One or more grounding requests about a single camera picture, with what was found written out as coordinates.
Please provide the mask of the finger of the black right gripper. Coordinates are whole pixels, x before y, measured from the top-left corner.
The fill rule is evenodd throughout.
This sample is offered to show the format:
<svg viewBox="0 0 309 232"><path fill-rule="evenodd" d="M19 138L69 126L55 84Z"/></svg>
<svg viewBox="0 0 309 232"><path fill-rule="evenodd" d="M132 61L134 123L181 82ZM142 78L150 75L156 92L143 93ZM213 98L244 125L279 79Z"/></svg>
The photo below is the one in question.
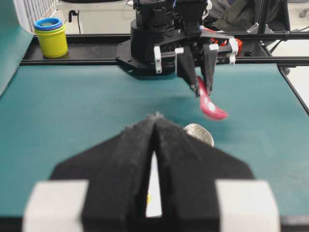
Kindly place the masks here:
<svg viewBox="0 0 309 232"><path fill-rule="evenodd" d="M207 93L212 92L213 76L218 56L218 44L204 44L203 45L203 61L202 61L202 75L204 78Z"/></svg>
<svg viewBox="0 0 309 232"><path fill-rule="evenodd" d="M190 47L175 48L175 73L182 78L194 92L199 96L195 62Z"/></svg>

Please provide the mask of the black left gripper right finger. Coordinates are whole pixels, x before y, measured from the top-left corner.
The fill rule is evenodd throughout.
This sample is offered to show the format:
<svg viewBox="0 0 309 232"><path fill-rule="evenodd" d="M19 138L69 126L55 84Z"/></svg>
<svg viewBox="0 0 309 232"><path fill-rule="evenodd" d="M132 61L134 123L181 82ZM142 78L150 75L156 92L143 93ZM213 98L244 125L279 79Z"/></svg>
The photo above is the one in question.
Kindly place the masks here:
<svg viewBox="0 0 309 232"><path fill-rule="evenodd" d="M269 183L249 165L159 118L154 124L162 211L181 232L278 232Z"/></svg>

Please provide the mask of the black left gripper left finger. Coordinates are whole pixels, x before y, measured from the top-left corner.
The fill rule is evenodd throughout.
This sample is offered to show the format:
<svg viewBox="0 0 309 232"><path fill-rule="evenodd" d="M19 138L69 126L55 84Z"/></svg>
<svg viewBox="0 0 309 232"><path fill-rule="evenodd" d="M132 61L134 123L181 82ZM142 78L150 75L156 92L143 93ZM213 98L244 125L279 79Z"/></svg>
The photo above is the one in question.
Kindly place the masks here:
<svg viewBox="0 0 309 232"><path fill-rule="evenodd" d="M23 216L25 232L125 232L146 207L156 116L58 163L37 182Z"/></svg>

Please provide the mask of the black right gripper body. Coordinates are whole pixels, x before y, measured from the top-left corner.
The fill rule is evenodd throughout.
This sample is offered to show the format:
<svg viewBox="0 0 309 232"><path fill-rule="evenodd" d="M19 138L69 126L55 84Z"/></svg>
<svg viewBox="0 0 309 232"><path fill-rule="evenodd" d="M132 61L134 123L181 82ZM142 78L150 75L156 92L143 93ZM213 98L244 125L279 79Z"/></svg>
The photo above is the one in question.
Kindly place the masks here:
<svg viewBox="0 0 309 232"><path fill-rule="evenodd" d="M201 65L204 44L218 44L218 56L227 57L227 60L222 61L222 63L235 64L239 48L234 36L217 33L210 29L200 29L193 34L180 31L179 34L154 44L156 73L162 73L162 60L175 58L174 50L179 47L190 47L195 65Z"/></svg>

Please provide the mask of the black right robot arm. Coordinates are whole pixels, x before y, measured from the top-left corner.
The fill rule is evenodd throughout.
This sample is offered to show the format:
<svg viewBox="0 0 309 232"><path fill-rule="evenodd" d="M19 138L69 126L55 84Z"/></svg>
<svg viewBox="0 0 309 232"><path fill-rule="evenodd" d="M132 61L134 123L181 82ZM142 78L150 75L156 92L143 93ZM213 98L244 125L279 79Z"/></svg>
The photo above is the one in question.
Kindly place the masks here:
<svg viewBox="0 0 309 232"><path fill-rule="evenodd" d="M210 32L202 24L212 9L210 0L135 0L133 9L130 39L118 45L117 61L156 74L175 71L196 95L201 85L212 92L216 64L235 64L235 37Z"/></svg>

